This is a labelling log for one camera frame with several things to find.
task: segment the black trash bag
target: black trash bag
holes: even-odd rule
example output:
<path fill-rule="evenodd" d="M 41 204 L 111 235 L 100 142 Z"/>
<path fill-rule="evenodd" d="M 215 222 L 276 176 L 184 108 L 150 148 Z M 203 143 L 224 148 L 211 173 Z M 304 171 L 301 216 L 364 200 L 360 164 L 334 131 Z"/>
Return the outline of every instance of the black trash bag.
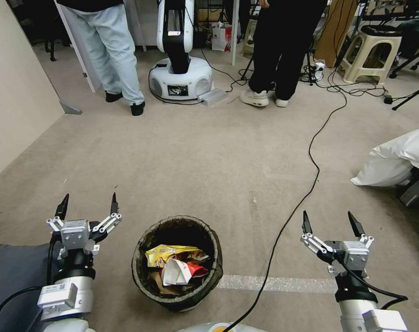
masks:
<path fill-rule="evenodd" d="M 145 252 L 160 244 L 194 246 L 210 259 L 205 263 L 209 272 L 202 278 L 192 278 L 193 287 L 177 296 L 161 294 L 152 271 L 147 266 Z M 137 287 L 150 299 L 171 311 L 186 311 L 197 306 L 219 283 L 223 276 L 222 250 L 219 237 L 206 223 L 190 216 L 169 217 L 152 225 L 136 246 L 131 263 L 132 278 Z"/>

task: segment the light gray pants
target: light gray pants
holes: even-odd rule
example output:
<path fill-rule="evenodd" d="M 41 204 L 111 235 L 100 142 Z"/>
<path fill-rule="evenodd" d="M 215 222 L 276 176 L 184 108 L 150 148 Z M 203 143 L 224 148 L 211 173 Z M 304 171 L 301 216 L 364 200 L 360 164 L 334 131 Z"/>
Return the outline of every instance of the light gray pants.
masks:
<path fill-rule="evenodd" d="M 105 91 L 115 95 L 122 92 L 130 105 L 141 104 L 144 95 L 139 87 L 135 46 L 128 30 L 124 5 L 99 12 L 68 9 L 76 14 L 75 28 Z"/>

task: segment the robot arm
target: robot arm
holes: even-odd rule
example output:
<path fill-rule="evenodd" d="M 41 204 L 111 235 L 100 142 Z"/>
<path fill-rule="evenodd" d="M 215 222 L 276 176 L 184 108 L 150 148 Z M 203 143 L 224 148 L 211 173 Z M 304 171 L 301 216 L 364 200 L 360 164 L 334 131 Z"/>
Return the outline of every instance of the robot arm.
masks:
<path fill-rule="evenodd" d="M 395 310 L 377 309 L 377 297 L 368 287 L 375 288 L 360 281 L 367 277 L 365 266 L 374 238 L 365 235 L 363 226 L 351 212 L 348 212 L 348 219 L 358 241 L 320 240 L 312 233 L 306 211 L 303 212 L 303 233 L 300 238 L 318 258 L 328 263 L 328 272 L 336 280 L 338 290 L 335 299 L 342 313 L 342 330 L 407 332 L 408 329 L 400 313 Z"/>
<path fill-rule="evenodd" d="M 55 217 L 47 220 L 53 230 L 52 242 L 55 239 L 63 244 L 58 258 L 63 259 L 63 264 L 55 276 L 55 283 L 50 279 L 42 288 L 37 305 L 43 310 L 42 321 L 59 320 L 47 326 L 45 332 L 94 332 L 87 321 L 67 317 L 91 312 L 92 281 L 96 276 L 93 259 L 99 253 L 99 242 L 121 222 L 122 215 L 118 213 L 114 193 L 110 215 L 101 222 L 64 221 L 68 198 L 67 195 L 58 206 Z"/>
<path fill-rule="evenodd" d="M 188 71 L 193 20 L 194 0 L 161 0 L 157 19 L 157 47 L 168 54 L 174 74 Z"/>

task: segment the beige stool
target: beige stool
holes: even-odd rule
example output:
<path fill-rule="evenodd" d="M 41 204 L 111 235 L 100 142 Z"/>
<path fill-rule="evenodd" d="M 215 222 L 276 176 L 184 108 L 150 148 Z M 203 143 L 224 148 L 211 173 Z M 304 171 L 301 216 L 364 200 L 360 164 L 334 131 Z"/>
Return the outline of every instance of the beige stool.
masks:
<path fill-rule="evenodd" d="M 248 44 L 248 41 L 249 41 L 249 36 L 251 34 L 251 30 L 256 27 L 256 24 L 257 24 L 257 20 L 254 17 L 251 17 L 250 21 L 248 22 L 248 26 L 246 27 L 245 38 L 243 40 L 243 48 L 242 48 L 243 56 L 252 55 L 254 53 L 254 43 Z"/>
<path fill-rule="evenodd" d="M 385 84 L 401 41 L 401 32 L 395 27 L 387 25 L 363 26 L 340 63 L 340 67 L 345 70 L 343 81 L 354 83 L 359 76 L 378 76 L 378 84 Z M 359 43 L 361 46 L 355 54 Z M 390 45 L 391 50 L 383 63 L 380 61 L 383 51 L 381 46 L 387 44 Z"/>

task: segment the gray fabric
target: gray fabric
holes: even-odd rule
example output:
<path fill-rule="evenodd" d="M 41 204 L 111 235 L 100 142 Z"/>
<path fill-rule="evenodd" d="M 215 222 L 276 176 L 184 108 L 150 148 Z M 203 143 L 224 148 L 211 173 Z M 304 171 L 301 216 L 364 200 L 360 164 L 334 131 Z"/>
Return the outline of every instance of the gray fabric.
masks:
<path fill-rule="evenodd" d="M 58 246 L 54 248 L 57 258 Z M 0 304 L 11 294 L 32 286 L 45 285 L 48 244 L 40 246 L 0 245 Z M 0 332 L 27 332 L 40 315 L 39 291 L 22 294 L 0 314 Z"/>
<path fill-rule="evenodd" d="M 414 19 L 408 22 L 404 22 L 399 25 L 399 28 L 401 29 L 407 29 L 407 30 L 413 30 L 419 32 L 419 18 Z"/>

